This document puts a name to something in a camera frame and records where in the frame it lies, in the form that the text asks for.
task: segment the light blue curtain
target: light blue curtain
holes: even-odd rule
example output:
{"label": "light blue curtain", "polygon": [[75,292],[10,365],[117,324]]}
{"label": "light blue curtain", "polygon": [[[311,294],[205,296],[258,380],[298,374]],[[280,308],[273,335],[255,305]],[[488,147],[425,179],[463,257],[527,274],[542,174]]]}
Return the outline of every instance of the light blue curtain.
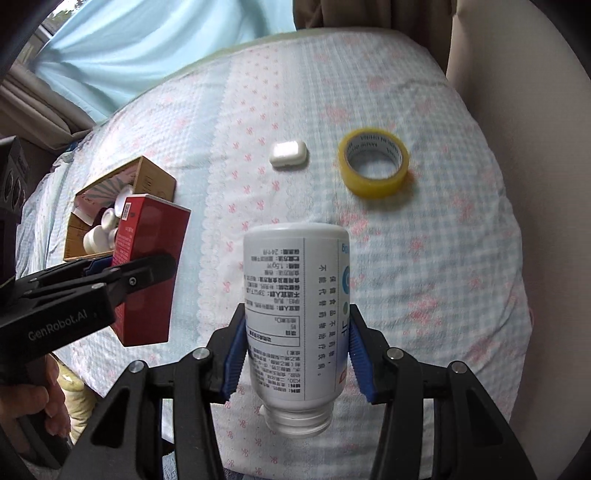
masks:
{"label": "light blue curtain", "polygon": [[294,30],[292,0],[89,0],[30,68],[102,122],[220,48]]}

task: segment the roll of tape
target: roll of tape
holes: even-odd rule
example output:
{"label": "roll of tape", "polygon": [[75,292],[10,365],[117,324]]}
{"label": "roll of tape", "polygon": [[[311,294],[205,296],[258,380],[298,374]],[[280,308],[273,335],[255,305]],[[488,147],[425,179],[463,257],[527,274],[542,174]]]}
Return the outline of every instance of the roll of tape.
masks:
{"label": "roll of tape", "polygon": [[[356,172],[350,164],[350,159],[365,151],[379,152],[392,160],[397,167],[394,175],[385,179],[369,179]],[[409,156],[402,141],[379,128],[360,128],[352,131],[341,140],[337,156],[345,186],[363,198],[379,199],[392,195],[400,188],[408,171]]]}

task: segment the bottle label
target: bottle label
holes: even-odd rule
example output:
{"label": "bottle label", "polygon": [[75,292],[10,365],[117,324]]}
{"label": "bottle label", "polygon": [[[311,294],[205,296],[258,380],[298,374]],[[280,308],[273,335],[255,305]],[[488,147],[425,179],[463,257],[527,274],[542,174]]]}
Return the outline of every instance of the bottle label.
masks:
{"label": "bottle label", "polygon": [[252,381],[283,400],[335,392],[347,374],[348,239],[253,238],[244,273]]}

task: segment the bed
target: bed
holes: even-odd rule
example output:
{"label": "bed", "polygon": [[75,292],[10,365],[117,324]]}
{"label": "bed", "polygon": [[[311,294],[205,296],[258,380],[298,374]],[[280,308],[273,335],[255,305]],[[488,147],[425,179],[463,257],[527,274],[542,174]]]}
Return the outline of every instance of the bed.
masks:
{"label": "bed", "polygon": [[[336,167],[340,139],[367,126],[394,132],[411,154],[404,188],[384,200],[352,195]],[[273,170],[270,144],[293,138],[307,143],[307,167]],[[423,48],[389,31],[322,29],[184,69],[56,161],[25,204],[17,273],[60,263],[73,193],[139,155],[177,179],[175,202],[192,213],[169,342],[123,348],[107,328],[57,352],[99,394],[131,361],[176,361],[227,324],[242,299],[245,231],[319,221],[349,231],[351,300],[368,324],[420,361],[466,361],[510,417],[531,334],[521,233],[485,137]],[[383,410],[365,403],[352,372],[319,437],[280,438],[259,407],[245,369],[238,392],[214,411],[228,469],[263,478],[368,476]],[[433,444],[432,405],[425,408],[422,478]],[[169,404],[163,435],[173,440]]]}

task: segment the tape roll label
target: tape roll label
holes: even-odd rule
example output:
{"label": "tape roll label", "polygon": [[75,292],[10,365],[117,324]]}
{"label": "tape roll label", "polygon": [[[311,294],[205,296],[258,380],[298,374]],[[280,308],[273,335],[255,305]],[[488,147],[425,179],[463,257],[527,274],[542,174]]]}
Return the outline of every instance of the tape roll label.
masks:
{"label": "tape roll label", "polygon": [[347,156],[347,162],[361,151],[378,151],[383,155],[386,155],[394,163],[395,168],[398,170],[402,164],[402,152],[398,148],[397,144],[391,141],[388,137],[379,134],[361,134],[357,137],[352,138],[349,141],[345,155]]}

